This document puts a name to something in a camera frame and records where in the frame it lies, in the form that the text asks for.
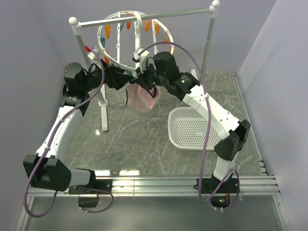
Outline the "teal front clothes peg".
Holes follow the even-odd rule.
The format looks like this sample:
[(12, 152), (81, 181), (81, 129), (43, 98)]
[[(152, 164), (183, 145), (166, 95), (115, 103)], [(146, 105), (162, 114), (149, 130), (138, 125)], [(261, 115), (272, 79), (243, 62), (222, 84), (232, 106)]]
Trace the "teal front clothes peg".
[(126, 70), (126, 74), (129, 76), (129, 83), (134, 84), (135, 83), (135, 77), (133, 76), (133, 73), (129, 70)]

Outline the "pink underwear navy trim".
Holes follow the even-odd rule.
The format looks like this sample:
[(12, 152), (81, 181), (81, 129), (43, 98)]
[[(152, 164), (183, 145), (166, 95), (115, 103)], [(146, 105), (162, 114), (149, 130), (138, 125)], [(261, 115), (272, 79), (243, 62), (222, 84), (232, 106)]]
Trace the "pink underwear navy trim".
[(126, 85), (126, 107), (130, 110), (147, 113), (156, 106), (160, 96), (159, 86), (154, 86), (150, 92), (147, 92), (136, 83)]

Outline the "white round clip hanger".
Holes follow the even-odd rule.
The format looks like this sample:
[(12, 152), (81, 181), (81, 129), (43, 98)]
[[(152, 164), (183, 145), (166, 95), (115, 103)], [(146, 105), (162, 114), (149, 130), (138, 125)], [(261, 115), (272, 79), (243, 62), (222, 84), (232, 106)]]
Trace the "white round clip hanger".
[[(156, 43), (157, 37), (154, 34), (154, 24), (158, 23), (161, 26), (159, 34), (161, 33), (161, 34), (165, 35), (165, 31), (167, 30), (169, 32), (169, 30), (159, 20), (157, 20), (157, 19), (151, 19), (151, 20), (152, 20), (152, 26), (151, 26), (151, 28), (148, 32), (152, 34), (151, 35), (152, 42)], [(132, 48), (137, 49), (137, 48), (141, 47), (141, 31), (142, 30), (145, 31), (145, 29), (144, 29), (145, 21), (146, 20), (143, 20), (143, 22), (141, 24), (138, 21), (134, 21), (134, 22), (131, 21), (131, 28), (130, 29), (132, 29), (134, 31), (133, 32), (133, 35), (134, 35), (134, 45), (133, 46), (131, 44), (129, 44), (129, 45), (124, 44), (124, 42), (127, 41), (128, 31), (129, 31), (126, 28), (126, 22), (125, 23), (117, 23), (117, 26), (116, 26), (116, 57), (112, 57), (110, 55), (110, 53), (107, 54), (105, 52), (105, 50), (107, 50), (106, 46), (105, 46), (105, 48), (102, 47), (102, 45), (100, 43), (99, 36), (102, 36), (106, 39), (106, 37), (105, 37), (105, 26), (99, 26), (98, 32), (97, 32), (97, 39), (98, 39), (98, 43), (99, 43), (99, 48), (100, 48), (101, 51), (103, 51), (103, 55), (106, 55), (108, 57), (108, 59), (110, 61), (110, 65), (118, 66), (122, 69), (129, 70), (131, 72), (135, 71), (135, 69), (136, 69), (135, 66), (129, 66), (129, 65), (125, 65), (125, 64), (121, 63), (121, 47), (124, 47), (124, 48), (129, 47), (130, 49), (132, 49)], [(170, 42), (173, 42), (174, 40), (173, 40), (173, 37), (172, 37), (170, 32), (169, 32), (169, 37), (170, 37)]]

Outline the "white perforated plastic basket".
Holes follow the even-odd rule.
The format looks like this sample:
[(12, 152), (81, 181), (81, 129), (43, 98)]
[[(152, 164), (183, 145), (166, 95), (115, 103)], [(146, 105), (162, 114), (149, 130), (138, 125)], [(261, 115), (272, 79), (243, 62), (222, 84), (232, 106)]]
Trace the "white perforated plastic basket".
[(168, 136), (179, 150), (201, 151), (208, 121), (191, 107), (178, 107), (168, 115)]

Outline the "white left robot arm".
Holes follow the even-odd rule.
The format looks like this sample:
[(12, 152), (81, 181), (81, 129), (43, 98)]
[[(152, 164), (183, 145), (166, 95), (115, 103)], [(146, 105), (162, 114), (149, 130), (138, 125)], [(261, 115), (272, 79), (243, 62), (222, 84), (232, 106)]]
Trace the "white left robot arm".
[(79, 185), (85, 193), (96, 190), (94, 171), (69, 169), (63, 163), (64, 155), (89, 106), (89, 92), (101, 84), (119, 90), (132, 79), (125, 70), (106, 63), (103, 69), (97, 64), (85, 69), (79, 63), (70, 63), (64, 68), (65, 85), (56, 121), (36, 153), (27, 155), (23, 161), (31, 187), (64, 192)]

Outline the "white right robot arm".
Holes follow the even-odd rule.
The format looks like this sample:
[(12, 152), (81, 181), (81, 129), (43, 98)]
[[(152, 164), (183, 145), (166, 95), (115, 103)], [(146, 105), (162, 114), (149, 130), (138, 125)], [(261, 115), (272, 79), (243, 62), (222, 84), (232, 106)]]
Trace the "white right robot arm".
[(180, 72), (171, 53), (163, 51), (151, 57), (149, 52), (139, 49), (135, 51), (133, 60), (138, 63), (137, 82), (143, 87), (164, 87), (169, 94), (189, 105), (207, 120), (207, 137), (211, 129), (218, 134), (220, 141), (214, 146), (218, 157), (211, 183), (213, 192), (225, 191), (234, 172), (235, 159), (246, 143), (251, 124), (224, 109), (192, 74)]

